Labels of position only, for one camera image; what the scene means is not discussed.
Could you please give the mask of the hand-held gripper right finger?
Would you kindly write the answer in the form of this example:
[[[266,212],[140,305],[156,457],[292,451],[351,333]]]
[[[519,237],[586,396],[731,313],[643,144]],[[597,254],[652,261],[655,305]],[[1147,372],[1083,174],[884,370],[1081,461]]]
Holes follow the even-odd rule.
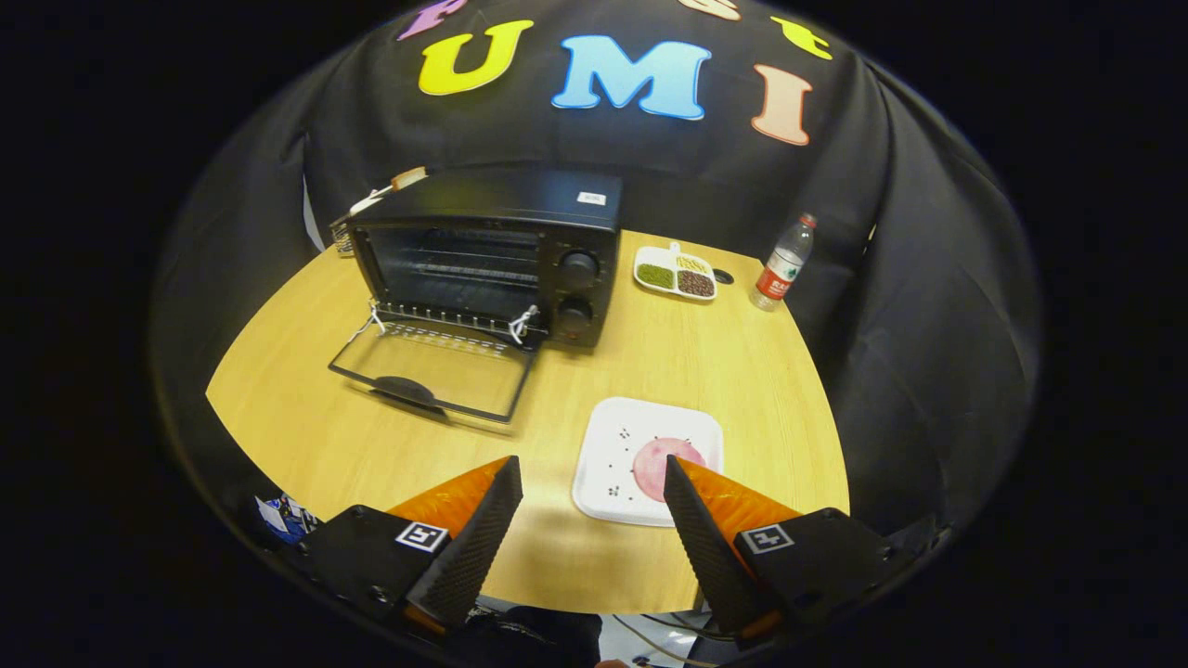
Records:
[[[928,519],[881,535],[839,508],[802,513],[680,456],[666,456],[665,503],[718,628],[742,649],[843,620],[929,549]]]

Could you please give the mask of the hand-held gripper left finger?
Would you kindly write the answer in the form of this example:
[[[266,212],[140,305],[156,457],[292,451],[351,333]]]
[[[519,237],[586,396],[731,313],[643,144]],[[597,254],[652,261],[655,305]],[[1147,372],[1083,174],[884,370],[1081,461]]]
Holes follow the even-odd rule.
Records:
[[[455,634],[522,499],[522,461],[503,456],[390,510],[348,508],[297,542],[297,572],[383,628]]]

